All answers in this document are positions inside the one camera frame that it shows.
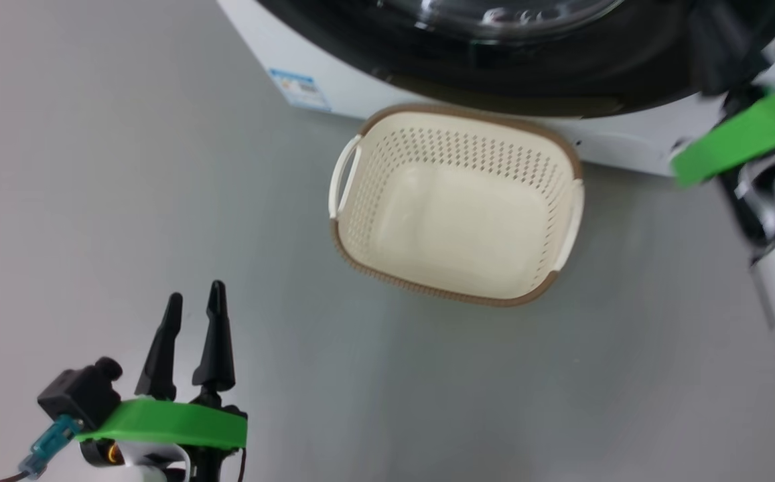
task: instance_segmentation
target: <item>perforated basket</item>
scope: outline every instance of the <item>perforated basket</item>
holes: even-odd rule
[[[513,306],[540,296],[568,259],[583,181],[569,143],[537,125],[399,106],[368,119],[342,150],[328,208],[336,248],[359,271]]]

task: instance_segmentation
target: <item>robotic arm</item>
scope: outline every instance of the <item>robotic arm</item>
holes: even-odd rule
[[[714,178],[727,196],[775,333],[775,92],[752,83],[768,63],[722,0],[696,3],[689,23],[701,91],[726,92],[725,115],[673,159],[674,172],[682,185]]]
[[[81,370],[65,370],[38,396],[54,424],[33,443],[19,474],[0,482],[38,479],[72,440],[94,467],[116,467],[120,482],[219,482],[221,464],[241,450],[239,481],[246,461],[247,414],[224,406],[219,392],[235,385],[226,287],[212,283],[206,309],[209,330],[192,382],[200,394],[174,402],[175,337],[182,326],[182,296],[173,293],[140,373],[138,398],[122,402],[112,382],[120,364],[108,357]],[[184,463],[184,469],[170,467]]]

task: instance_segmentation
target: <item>blue connector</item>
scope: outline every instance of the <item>blue connector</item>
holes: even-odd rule
[[[17,466],[20,472],[27,473],[27,479],[36,480],[45,469],[48,463],[57,455],[72,439],[84,428],[83,422],[75,420],[68,415],[60,415],[50,429],[33,443],[29,451],[30,455]]]

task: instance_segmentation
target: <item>washing machine door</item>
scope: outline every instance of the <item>washing machine door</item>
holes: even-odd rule
[[[346,63],[454,104],[608,116],[693,94],[693,0],[259,0]],[[762,46],[775,0],[729,0]]]

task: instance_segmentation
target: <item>basket handle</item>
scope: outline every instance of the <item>basket handle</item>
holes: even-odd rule
[[[583,181],[575,179],[572,183],[569,225],[563,239],[563,247],[559,251],[556,262],[553,263],[553,271],[560,271],[565,266],[565,260],[569,259],[571,249],[575,247],[578,228],[581,227],[581,218],[583,217]]]
[[[354,171],[357,170],[357,162],[360,161],[360,134],[354,135],[351,141],[345,145],[345,149],[339,155],[339,159],[336,160],[334,167],[334,173],[331,176],[331,189],[328,192],[328,213],[331,214],[331,219],[335,220],[336,216],[339,216],[340,211],[345,206],[345,200],[348,197],[348,188],[351,186],[351,180],[354,179]],[[345,182],[345,189],[342,190],[342,197],[339,198],[339,202],[336,198],[339,196],[340,180],[342,178],[342,172],[345,171],[345,167],[348,164],[348,160],[352,157],[351,153],[354,151],[354,161],[351,164],[351,171],[348,173],[348,179]]]

